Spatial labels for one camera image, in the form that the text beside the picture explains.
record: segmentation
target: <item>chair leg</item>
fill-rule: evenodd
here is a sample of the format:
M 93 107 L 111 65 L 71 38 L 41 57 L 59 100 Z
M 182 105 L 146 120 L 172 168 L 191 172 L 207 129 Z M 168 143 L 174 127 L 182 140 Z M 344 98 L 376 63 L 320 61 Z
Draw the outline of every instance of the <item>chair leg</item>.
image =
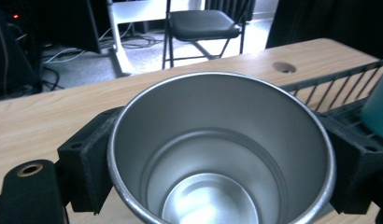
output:
M 245 38 L 245 28 L 246 28 L 246 23 L 242 23 L 242 30 L 241 30 L 241 40 L 240 40 L 240 54 L 244 52 L 244 38 Z
M 219 58 L 221 58 L 221 56 L 223 56 L 224 51 L 227 49 L 227 46 L 229 45 L 229 42 L 230 42 L 230 39 L 227 39 L 227 40 L 226 40 L 226 43 L 224 43 L 224 47 L 223 47 L 223 49 L 221 50 L 221 53 L 220 53 L 220 55 L 219 55 Z
M 165 63 L 166 63 L 166 52 L 167 52 L 167 41 L 168 41 L 168 31 L 166 28 L 166 25 L 164 27 L 164 40 L 163 40 L 163 64 L 162 64 L 162 69 L 165 69 Z
M 173 47 L 173 36 L 171 32 L 168 32 L 168 47 L 169 47 L 169 66 L 174 67 L 174 47 Z

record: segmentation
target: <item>metal cup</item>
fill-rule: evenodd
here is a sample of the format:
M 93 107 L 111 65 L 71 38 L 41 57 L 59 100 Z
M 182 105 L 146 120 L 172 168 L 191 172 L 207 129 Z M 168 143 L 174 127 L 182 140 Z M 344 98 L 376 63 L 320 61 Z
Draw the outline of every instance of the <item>metal cup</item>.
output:
M 141 92 L 107 155 L 117 192 L 150 223 L 306 223 L 335 180 L 329 138 L 310 110 L 238 74 L 183 75 Z

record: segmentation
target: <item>wooden table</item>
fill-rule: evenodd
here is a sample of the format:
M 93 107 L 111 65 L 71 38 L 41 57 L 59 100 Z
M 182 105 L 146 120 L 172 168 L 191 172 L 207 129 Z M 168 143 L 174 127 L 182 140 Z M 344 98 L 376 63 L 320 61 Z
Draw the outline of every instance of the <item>wooden table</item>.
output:
M 278 86 L 319 77 L 371 63 L 376 58 L 329 39 L 317 39 L 220 60 L 197 63 L 144 75 L 118 78 L 92 85 L 37 94 L 0 102 L 0 189 L 5 174 L 26 161 L 57 161 L 57 147 L 102 111 L 126 105 L 146 87 L 180 74 L 225 71 L 253 76 Z M 297 69 L 284 74 L 274 62 L 291 63 Z M 112 190 L 99 216 L 74 214 L 71 223 L 140 223 Z M 331 212 L 317 223 L 374 223 L 377 207 L 367 216 Z

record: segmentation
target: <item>black cable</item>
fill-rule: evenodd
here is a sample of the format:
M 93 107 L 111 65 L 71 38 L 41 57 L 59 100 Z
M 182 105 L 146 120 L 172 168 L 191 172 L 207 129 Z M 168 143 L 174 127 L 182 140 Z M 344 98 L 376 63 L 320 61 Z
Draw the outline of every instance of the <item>black cable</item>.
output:
M 43 69 L 52 72 L 56 76 L 56 79 L 55 79 L 54 83 L 42 79 L 42 83 L 43 84 L 46 84 L 46 86 L 51 85 L 50 91 L 54 91 L 56 88 L 64 89 L 64 87 L 58 85 L 58 82 L 60 82 L 60 73 L 59 72 L 55 71 L 54 69 L 48 68 L 46 66 L 43 66 Z
M 144 48 L 150 48 L 154 45 L 160 44 L 163 41 L 157 40 L 156 38 L 150 36 L 150 35 L 134 35 L 134 36 L 127 36 L 125 40 L 121 41 L 122 45 L 127 49 L 144 49 Z M 127 43 L 129 41 L 137 41 L 137 40 L 143 40 L 146 41 L 146 44 L 132 44 Z

